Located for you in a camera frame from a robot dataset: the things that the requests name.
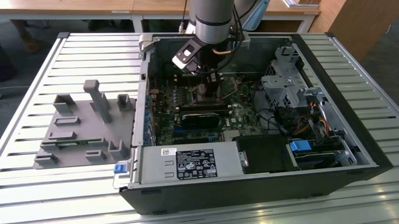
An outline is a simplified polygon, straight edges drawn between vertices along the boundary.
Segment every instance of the power supply label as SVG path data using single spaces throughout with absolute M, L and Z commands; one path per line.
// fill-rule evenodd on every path
M 218 177 L 214 149 L 178 151 L 176 167 L 179 180 Z

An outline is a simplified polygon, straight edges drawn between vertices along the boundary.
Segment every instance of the desk leg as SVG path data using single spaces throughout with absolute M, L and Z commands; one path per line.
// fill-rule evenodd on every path
M 135 33 L 143 33 L 142 21 L 143 21 L 143 16 L 142 15 L 132 15 Z
M 300 23 L 300 26 L 298 28 L 298 32 L 299 33 L 307 33 L 310 31 L 314 19 L 315 19 L 315 15 L 307 15 L 304 20 Z

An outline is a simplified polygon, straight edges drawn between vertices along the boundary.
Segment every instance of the wooden desk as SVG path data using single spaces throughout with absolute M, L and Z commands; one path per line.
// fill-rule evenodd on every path
M 132 21 L 135 31 L 143 32 L 142 20 L 182 19 L 186 0 L 135 0 Z M 271 0 L 263 20 L 302 21 L 298 32 L 307 32 L 319 9 L 288 8 L 283 0 Z
M 135 0 L 0 0 L 7 19 L 130 19 Z

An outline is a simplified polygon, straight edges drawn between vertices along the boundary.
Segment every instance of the floor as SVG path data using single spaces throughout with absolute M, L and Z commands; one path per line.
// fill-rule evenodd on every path
M 19 39 L 16 29 L 10 20 L 0 20 L 0 45 L 15 64 L 19 74 L 10 81 L 0 82 L 0 134 L 3 134 L 15 110 L 27 92 L 28 86 L 40 69 L 59 32 L 88 32 L 88 21 L 51 21 L 51 28 L 40 28 L 42 21 L 28 21 L 31 34 L 42 43 L 42 51 L 30 54 Z M 118 27 L 103 28 L 98 32 L 123 32 Z M 373 50 L 361 62 L 386 92 L 399 103 L 399 20 L 393 24 L 390 32 L 379 39 Z

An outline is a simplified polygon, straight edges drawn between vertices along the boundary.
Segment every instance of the metal grate surface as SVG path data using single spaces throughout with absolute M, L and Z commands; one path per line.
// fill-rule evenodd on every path
M 373 223 L 399 218 L 398 106 L 358 63 L 326 35 L 303 35 L 327 73 L 395 168 L 325 197 L 140 216 L 112 188 L 114 165 L 34 170 L 58 93 L 83 93 L 99 79 L 107 98 L 136 97 L 138 34 L 71 34 L 58 39 L 0 140 L 0 223 Z M 311 72 L 306 71 L 314 85 Z

